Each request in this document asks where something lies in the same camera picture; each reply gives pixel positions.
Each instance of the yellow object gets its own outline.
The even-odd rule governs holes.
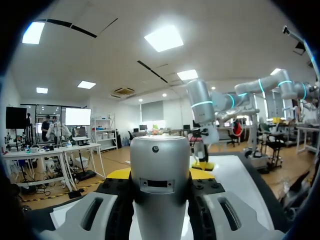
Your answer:
[[[111,172],[107,178],[109,179],[128,179],[129,178],[129,174],[130,174],[131,168],[124,168],[124,169],[120,169],[120,170],[116,170]],[[191,172],[191,177],[193,180],[195,179],[214,179],[215,176],[213,176],[212,174],[199,170],[199,169],[194,169],[194,168],[190,168],[190,172]]]
[[[194,161],[192,164],[193,169],[199,169],[203,171],[212,171],[215,167],[213,162],[206,162],[206,161]]]
[[[273,117],[273,118],[272,118],[272,122],[273,122],[274,124],[281,123],[281,122],[282,122],[281,117]]]

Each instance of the silver cylindrical robot head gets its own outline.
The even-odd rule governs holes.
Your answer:
[[[203,80],[192,80],[186,85],[193,118],[196,123],[206,124],[215,120],[213,101]]]
[[[135,137],[130,145],[135,209],[143,240],[181,238],[190,147],[181,136]]]

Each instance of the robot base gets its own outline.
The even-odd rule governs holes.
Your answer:
[[[203,171],[209,171],[211,172],[215,167],[215,164],[212,162],[206,162],[206,161],[194,161],[192,164],[193,169],[199,169]]]
[[[269,157],[267,154],[261,153],[260,157],[254,157],[253,154],[248,156],[250,163],[257,170],[268,170]]]

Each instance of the yellow panel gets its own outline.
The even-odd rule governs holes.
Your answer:
[[[124,169],[120,169],[120,170],[116,170],[111,172],[107,178],[110,179],[128,179],[129,178],[129,174],[130,174],[131,168],[124,168]],[[213,179],[214,176],[207,172],[207,171],[202,171],[199,169],[194,169],[194,168],[190,168],[190,172],[191,172],[191,176],[192,179]]]

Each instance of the red object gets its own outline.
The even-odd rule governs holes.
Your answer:
[[[239,135],[241,133],[241,130],[242,130],[241,125],[239,122],[237,122],[233,127],[234,134]]]

